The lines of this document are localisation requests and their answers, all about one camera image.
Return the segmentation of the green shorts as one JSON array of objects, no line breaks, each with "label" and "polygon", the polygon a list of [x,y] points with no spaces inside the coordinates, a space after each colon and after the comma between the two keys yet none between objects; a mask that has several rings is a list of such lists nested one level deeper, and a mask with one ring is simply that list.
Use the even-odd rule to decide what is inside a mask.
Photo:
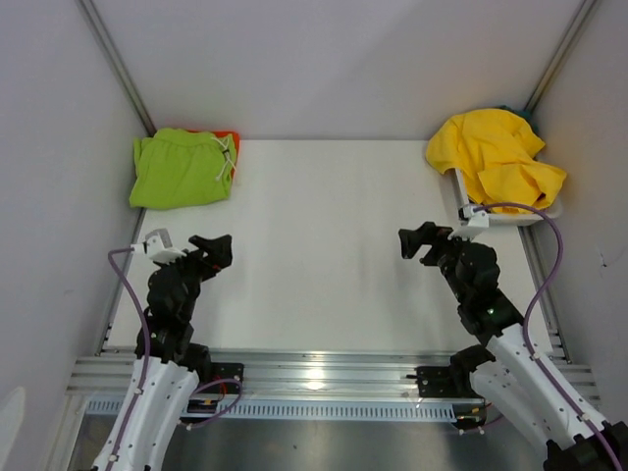
[{"label": "green shorts", "polygon": [[238,155],[222,152],[211,138],[163,128],[133,141],[132,208],[172,210],[204,206],[231,196]]}]

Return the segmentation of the orange shorts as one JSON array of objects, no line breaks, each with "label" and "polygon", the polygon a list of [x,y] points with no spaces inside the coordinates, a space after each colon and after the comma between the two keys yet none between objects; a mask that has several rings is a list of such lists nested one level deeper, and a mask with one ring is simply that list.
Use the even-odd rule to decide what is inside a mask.
[{"label": "orange shorts", "polygon": [[229,153],[234,159],[239,153],[240,136],[236,131],[188,130],[188,132],[205,135],[211,138],[211,141],[214,142],[222,152]]}]

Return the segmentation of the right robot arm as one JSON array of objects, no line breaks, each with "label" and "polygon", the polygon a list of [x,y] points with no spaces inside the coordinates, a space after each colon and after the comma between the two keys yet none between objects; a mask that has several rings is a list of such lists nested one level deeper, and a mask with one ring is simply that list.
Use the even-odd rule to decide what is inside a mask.
[{"label": "right robot arm", "polygon": [[545,457],[546,470],[624,470],[627,426],[610,423],[535,345],[524,316],[498,285],[496,252],[426,222],[398,232],[401,256],[436,267],[457,302],[457,314],[477,344],[445,367],[415,370],[422,398],[478,398],[497,408]]}]

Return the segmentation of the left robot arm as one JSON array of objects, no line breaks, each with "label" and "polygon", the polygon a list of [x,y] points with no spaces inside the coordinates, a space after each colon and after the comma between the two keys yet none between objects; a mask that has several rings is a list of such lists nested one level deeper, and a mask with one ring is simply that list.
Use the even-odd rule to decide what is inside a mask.
[{"label": "left robot arm", "polygon": [[233,263],[230,235],[189,238],[179,250],[164,230],[151,232],[130,253],[146,256],[156,269],[140,303],[128,279],[121,282],[135,306],[140,330],[131,380],[116,422],[94,470],[159,470],[190,398],[225,383],[213,377],[207,346],[192,342],[192,314],[204,282]]}]

